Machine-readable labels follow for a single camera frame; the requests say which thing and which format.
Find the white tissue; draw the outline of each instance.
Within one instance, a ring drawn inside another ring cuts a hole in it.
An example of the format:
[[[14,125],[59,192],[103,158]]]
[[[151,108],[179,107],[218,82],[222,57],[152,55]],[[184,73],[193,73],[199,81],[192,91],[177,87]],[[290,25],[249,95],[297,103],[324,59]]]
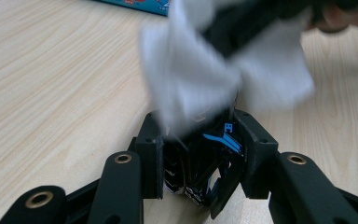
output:
[[[161,127],[189,132],[239,91],[252,111],[293,106],[313,92],[299,42],[308,12],[276,20],[229,60],[200,36],[218,8],[241,1],[174,0],[168,23],[142,29],[141,61]]]

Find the black object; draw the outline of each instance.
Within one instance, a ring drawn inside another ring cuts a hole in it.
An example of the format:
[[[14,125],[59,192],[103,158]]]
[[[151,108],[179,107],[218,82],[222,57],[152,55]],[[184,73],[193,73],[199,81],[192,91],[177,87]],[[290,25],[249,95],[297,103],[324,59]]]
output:
[[[358,0],[246,0],[218,11],[202,35],[228,58],[278,18],[290,19],[312,7],[313,22],[322,21],[323,6],[327,2],[347,11],[358,8]]]
[[[157,194],[162,191],[158,175],[147,174],[158,173],[155,168],[163,169],[162,164],[143,167],[162,158],[156,125],[153,113],[147,115],[141,132],[150,128],[153,134],[133,138],[128,151],[110,156],[100,180],[67,196],[59,187],[32,189],[13,203],[0,223],[143,223],[143,198],[162,196]],[[166,187],[211,206],[212,218],[241,183],[248,198],[267,199],[270,194],[274,223],[358,224],[358,197],[336,189],[310,158],[279,153],[277,142],[245,112],[227,110],[185,139],[164,142]],[[144,148],[150,154],[138,154]],[[203,154],[207,148],[211,157]],[[220,177],[212,185],[215,169]],[[146,181],[146,176],[157,180]]]

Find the light wood surface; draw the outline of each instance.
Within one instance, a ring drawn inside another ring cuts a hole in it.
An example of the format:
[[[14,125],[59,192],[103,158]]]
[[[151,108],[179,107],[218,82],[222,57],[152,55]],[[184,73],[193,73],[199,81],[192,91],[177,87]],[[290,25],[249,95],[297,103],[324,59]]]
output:
[[[0,218],[34,187],[70,193],[85,186],[109,155],[127,149],[154,109],[138,31],[165,21],[86,0],[0,1]],[[302,43],[314,96],[254,116],[280,151],[311,157],[335,185],[358,195],[358,29],[309,32]],[[241,189],[216,220],[186,197],[145,200],[145,223],[270,222],[268,202],[247,200]]]

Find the mounting hole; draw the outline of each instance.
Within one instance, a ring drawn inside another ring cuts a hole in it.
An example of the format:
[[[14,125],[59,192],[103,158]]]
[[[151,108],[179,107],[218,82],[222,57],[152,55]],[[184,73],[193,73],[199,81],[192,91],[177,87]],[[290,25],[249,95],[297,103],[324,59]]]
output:
[[[121,218],[119,216],[112,215],[105,220],[104,224],[118,224],[120,221]]]
[[[132,157],[128,154],[123,154],[115,157],[116,163],[127,163],[132,159]]]
[[[50,202],[51,199],[53,199],[53,193],[51,191],[38,192],[28,198],[25,202],[25,206],[27,208],[38,208]]]
[[[304,158],[293,154],[288,155],[287,160],[298,165],[304,165],[305,163],[307,163],[307,161]]]

